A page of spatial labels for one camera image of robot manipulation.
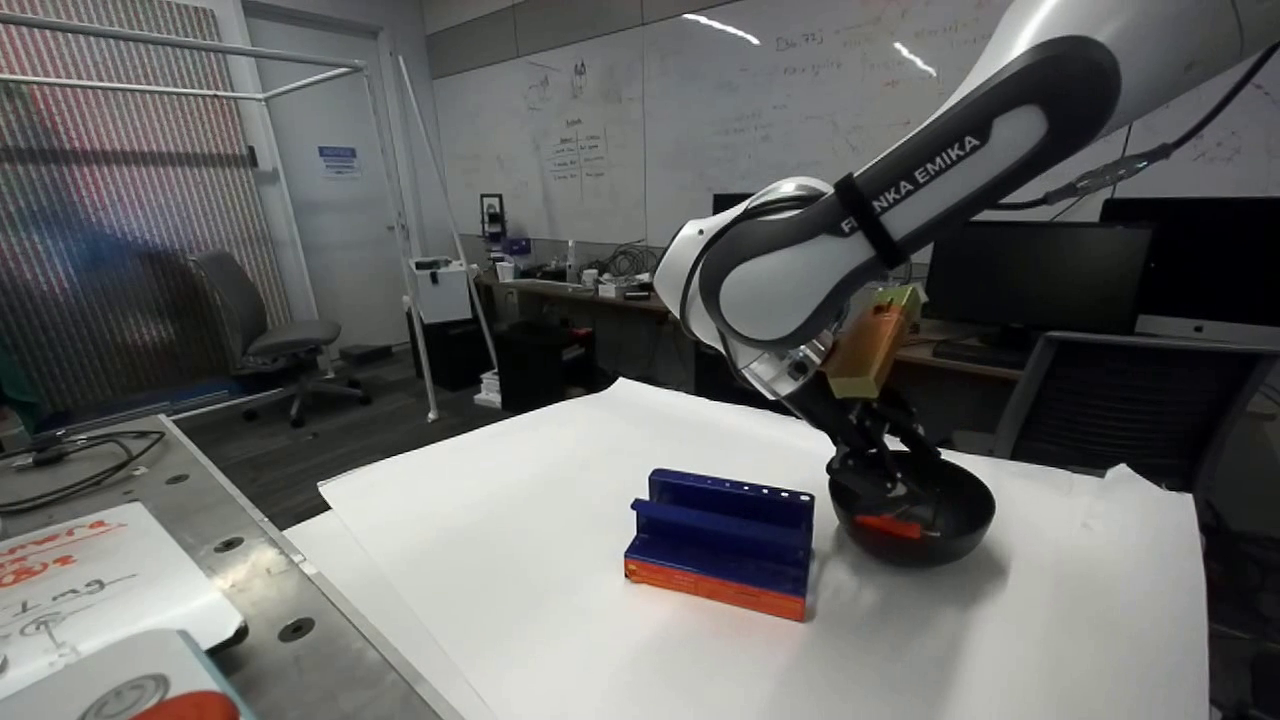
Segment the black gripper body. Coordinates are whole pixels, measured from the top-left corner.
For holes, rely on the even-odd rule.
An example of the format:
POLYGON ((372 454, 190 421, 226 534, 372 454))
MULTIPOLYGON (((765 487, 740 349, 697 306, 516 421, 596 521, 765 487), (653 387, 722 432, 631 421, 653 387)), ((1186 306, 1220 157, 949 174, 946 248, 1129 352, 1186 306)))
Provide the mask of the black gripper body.
POLYGON ((792 410, 838 446, 831 472, 847 487, 909 492, 909 469, 939 462, 939 447, 896 400, 838 400, 828 386, 808 386, 792 410))

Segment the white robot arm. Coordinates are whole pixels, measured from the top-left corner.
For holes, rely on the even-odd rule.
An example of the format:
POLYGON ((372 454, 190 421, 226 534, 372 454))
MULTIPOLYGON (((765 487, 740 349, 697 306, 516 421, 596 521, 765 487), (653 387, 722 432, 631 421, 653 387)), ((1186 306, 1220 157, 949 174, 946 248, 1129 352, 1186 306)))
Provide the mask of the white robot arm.
POLYGON ((831 446, 831 481, 893 487, 884 421, 824 360, 868 289, 1129 122, 1280 41, 1280 0, 1013 0, 960 88, 865 167, 784 178, 677 229, 659 306, 831 446))

